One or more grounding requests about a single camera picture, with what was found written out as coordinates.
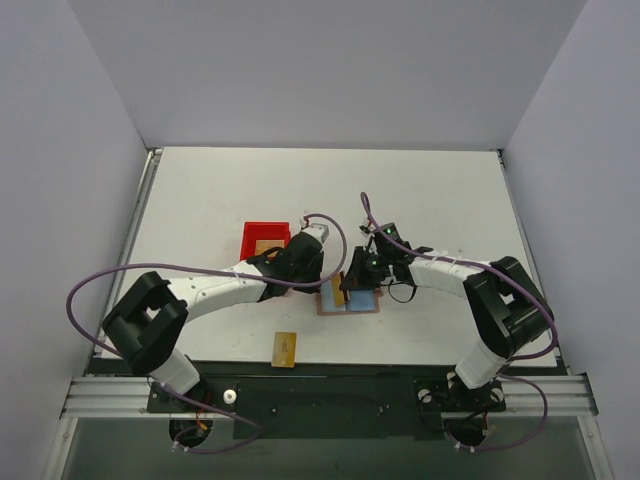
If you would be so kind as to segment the tan leather card holder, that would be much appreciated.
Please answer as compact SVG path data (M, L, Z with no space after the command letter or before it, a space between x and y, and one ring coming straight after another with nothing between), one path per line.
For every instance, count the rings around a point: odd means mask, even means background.
M325 283L316 297L316 312L319 316L373 314L380 311L379 290L360 290L347 293L348 299L341 305L336 304L334 289Z

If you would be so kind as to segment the gold card with black stripe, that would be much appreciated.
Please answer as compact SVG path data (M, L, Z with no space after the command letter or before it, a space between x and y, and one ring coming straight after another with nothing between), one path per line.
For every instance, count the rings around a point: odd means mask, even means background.
M342 281L344 280L344 273L339 272L331 279L331 289L336 308L345 307L349 302L349 294L347 291L341 288Z

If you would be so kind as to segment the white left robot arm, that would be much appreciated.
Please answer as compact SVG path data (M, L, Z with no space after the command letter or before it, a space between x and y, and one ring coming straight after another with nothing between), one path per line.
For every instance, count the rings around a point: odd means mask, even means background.
M107 338L136 375L168 386L181 410L200 408L206 388L193 363L176 347L189 322L239 304L285 295L288 283L313 293L320 279L328 227L311 224L273 256L253 256L225 269L222 276L166 280L157 272L141 275L102 322Z

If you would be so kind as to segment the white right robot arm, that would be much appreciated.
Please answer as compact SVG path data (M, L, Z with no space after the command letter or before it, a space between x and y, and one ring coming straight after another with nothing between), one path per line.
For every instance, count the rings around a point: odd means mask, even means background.
M391 222L379 228L366 221L367 238L354 249L340 289L379 289L392 284L434 289L468 302L479 340L455 366L446 394L468 409L483 395L483 386L512 363L526 345L553 329L549 306L521 263L506 256L494 262L454 259L429 247L412 249Z

